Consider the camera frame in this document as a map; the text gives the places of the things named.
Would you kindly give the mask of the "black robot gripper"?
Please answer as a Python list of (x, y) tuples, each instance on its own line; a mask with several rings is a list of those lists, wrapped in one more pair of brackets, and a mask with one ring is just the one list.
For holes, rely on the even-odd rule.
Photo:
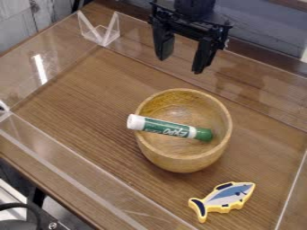
[(192, 72), (198, 75), (210, 65), (217, 49), (224, 49), (232, 28), (214, 11), (217, 0), (150, 0), (154, 53), (160, 61), (173, 52), (173, 34), (198, 40)]

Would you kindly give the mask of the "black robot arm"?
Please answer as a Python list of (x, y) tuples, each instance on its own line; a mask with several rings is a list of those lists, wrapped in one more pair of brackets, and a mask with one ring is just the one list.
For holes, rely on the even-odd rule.
[(197, 42), (192, 72), (198, 75), (210, 66), (217, 50), (226, 47), (229, 20), (214, 12), (216, 0), (150, 0), (148, 23), (154, 54), (164, 61), (173, 52), (174, 35)]

